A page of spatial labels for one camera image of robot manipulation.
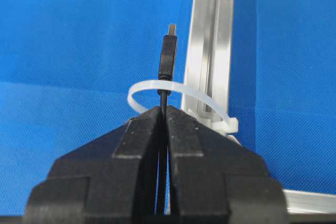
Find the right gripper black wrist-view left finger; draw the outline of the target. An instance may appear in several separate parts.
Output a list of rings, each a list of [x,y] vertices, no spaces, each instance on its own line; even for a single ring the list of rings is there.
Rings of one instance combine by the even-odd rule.
[[[56,159],[24,223],[139,223],[154,215],[161,108]]]

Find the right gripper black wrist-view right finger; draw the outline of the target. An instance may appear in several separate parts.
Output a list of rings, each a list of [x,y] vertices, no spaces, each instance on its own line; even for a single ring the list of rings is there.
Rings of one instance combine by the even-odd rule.
[[[171,213],[178,223],[288,223],[282,186],[256,153],[166,110]]]

